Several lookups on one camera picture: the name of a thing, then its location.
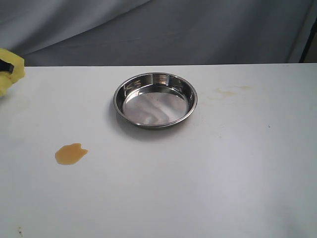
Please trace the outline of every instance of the metal bowl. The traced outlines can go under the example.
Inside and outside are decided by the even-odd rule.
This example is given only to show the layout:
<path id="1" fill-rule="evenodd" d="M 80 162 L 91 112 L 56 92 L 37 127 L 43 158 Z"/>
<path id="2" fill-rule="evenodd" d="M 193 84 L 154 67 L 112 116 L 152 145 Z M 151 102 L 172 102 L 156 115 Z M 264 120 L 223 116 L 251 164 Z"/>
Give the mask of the metal bowl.
<path id="1" fill-rule="evenodd" d="M 144 73 L 122 83 L 113 97 L 116 111 L 146 129 L 164 129 L 185 120 L 197 93 L 185 79 L 169 73 Z"/>

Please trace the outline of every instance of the white tabletop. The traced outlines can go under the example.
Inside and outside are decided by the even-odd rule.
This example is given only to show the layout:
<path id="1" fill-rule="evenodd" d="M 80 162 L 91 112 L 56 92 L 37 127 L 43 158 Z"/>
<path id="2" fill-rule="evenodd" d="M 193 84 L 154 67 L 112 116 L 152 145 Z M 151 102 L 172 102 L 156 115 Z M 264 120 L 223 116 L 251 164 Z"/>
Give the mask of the white tabletop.
<path id="1" fill-rule="evenodd" d="M 116 116 L 151 71 L 196 88 L 183 124 Z M 0 238 L 315 238 L 316 91 L 317 64 L 27 68 L 0 99 Z"/>

